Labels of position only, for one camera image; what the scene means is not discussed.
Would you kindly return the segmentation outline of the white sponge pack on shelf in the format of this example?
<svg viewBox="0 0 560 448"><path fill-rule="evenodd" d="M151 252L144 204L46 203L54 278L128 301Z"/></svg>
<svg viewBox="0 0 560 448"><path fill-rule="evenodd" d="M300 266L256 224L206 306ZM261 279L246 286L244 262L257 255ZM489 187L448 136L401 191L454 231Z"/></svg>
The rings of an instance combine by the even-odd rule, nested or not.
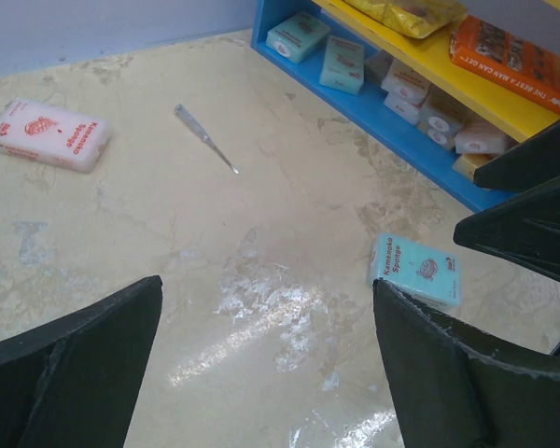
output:
<svg viewBox="0 0 560 448"><path fill-rule="evenodd" d="M427 98L431 83L405 63L394 60L385 75L381 88L410 105L421 105Z"/></svg>

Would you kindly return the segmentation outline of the clear-handled screwdriver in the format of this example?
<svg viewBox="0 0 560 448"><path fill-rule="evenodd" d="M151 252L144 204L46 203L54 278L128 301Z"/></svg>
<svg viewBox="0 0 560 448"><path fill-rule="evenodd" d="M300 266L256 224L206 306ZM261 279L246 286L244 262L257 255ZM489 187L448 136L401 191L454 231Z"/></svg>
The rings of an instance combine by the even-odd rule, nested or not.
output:
<svg viewBox="0 0 560 448"><path fill-rule="evenodd" d="M175 107L175 114L178 118L210 149L212 149L236 174L239 174L238 169L230 162L230 160L225 156L225 154L217 147L213 142L210 135L203 128L203 126L194 118L190 112L183 106L177 105Z"/></svg>

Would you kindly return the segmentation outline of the orange box on shelf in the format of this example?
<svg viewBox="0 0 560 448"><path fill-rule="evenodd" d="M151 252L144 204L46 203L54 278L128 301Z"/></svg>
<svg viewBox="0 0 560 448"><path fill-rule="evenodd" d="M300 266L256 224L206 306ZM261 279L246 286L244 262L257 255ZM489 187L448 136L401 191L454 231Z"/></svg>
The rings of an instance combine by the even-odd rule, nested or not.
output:
<svg viewBox="0 0 560 448"><path fill-rule="evenodd" d="M560 56L478 18L453 34L452 63L560 115Z"/></svg>

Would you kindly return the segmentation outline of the blue shelf unit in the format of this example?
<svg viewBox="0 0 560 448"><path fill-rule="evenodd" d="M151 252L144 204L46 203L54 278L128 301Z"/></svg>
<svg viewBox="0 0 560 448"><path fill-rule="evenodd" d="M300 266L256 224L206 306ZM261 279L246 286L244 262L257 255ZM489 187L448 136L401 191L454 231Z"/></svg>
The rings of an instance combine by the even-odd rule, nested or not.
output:
<svg viewBox="0 0 560 448"><path fill-rule="evenodd" d="M295 64L265 41L274 26L299 12L321 20L330 31L314 52ZM467 208L482 211L515 192L476 186L475 170L551 126L560 115L452 63L453 34L465 18L415 39L383 26L346 1L261 1L252 47ZM364 83L358 95L319 83L330 35L364 47ZM381 88L394 60L430 81L421 105L410 105Z"/></svg>

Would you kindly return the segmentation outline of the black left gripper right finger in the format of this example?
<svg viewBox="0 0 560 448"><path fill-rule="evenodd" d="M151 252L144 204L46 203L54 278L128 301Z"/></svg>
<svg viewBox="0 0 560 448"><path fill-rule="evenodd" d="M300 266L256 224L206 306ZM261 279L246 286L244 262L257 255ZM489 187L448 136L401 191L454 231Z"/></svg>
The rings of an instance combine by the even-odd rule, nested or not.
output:
<svg viewBox="0 0 560 448"><path fill-rule="evenodd" d="M373 311L405 446L560 447L560 343L510 343L384 280Z"/></svg>

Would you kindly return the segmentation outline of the teal sponge pack on shelf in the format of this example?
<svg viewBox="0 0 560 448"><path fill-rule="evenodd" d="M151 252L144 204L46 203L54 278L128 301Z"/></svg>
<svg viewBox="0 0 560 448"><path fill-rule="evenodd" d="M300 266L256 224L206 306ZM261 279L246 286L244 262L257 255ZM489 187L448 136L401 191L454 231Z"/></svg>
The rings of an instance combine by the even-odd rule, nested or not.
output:
<svg viewBox="0 0 560 448"><path fill-rule="evenodd" d="M329 35L330 27L316 17L299 12L274 26L265 44L277 54L298 64L306 59Z"/></svg>

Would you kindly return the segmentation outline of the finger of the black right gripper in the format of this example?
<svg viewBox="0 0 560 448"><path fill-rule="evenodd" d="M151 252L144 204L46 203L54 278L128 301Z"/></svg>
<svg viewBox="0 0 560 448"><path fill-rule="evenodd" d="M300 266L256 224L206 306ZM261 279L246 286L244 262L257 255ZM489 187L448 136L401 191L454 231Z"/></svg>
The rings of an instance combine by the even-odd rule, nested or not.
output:
<svg viewBox="0 0 560 448"><path fill-rule="evenodd" d="M475 170L481 188L523 192L560 176L560 120Z"/></svg>
<svg viewBox="0 0 560 448"><path fill-rule="evenodd" d="M560 282L560 179L461 220L453 239Z"/></svg>

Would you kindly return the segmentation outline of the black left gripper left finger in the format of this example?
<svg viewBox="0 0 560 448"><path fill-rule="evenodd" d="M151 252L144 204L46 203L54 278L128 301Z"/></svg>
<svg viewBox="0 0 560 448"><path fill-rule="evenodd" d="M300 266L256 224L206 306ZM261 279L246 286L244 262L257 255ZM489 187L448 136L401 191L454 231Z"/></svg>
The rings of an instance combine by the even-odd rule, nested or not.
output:
<svg viewBox="0 0 560 448"><path fill-rule="evenodd" d="M145 277L0 342L0 447L124 445L160 322Z"/></svg>

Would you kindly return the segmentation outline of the teal Kamenoko sponge pack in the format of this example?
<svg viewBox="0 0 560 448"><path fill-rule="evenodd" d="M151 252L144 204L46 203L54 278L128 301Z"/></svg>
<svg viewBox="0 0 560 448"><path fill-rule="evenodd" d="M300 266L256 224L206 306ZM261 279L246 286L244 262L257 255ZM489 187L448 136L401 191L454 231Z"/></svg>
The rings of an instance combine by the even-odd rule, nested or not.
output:
<svg viewBox="0 0 560 448"><path fill-rule="evenodd" d="M461 275L457 256L381 233L371 248L367 281L383 279L440 311L460 305Z"/></svg>

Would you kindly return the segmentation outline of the yellow snack bag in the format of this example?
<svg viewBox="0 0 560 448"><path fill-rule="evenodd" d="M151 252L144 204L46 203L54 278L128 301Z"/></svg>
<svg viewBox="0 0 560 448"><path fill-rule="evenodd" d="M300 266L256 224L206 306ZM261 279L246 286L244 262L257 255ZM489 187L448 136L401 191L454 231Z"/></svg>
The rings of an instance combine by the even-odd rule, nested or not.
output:
<svg viewBox="0 0 560 448"><path fill-rule="evenodd" d="M423 39L466 14L458 1L442 0L347 0L347 4L391 30Z"/></svg>

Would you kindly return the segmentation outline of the white Kamenoko sponge pack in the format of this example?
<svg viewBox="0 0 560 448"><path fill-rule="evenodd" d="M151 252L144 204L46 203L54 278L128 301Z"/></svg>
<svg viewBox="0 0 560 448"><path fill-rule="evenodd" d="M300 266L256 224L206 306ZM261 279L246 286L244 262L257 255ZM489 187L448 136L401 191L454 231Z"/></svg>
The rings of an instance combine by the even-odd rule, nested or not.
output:
<svg viewBox="0 0 560 448"><path fill-rule="evenodd" d="M16 98L0 118L0 152L89 173L111 138L108 123L53 105Z"/></svg>

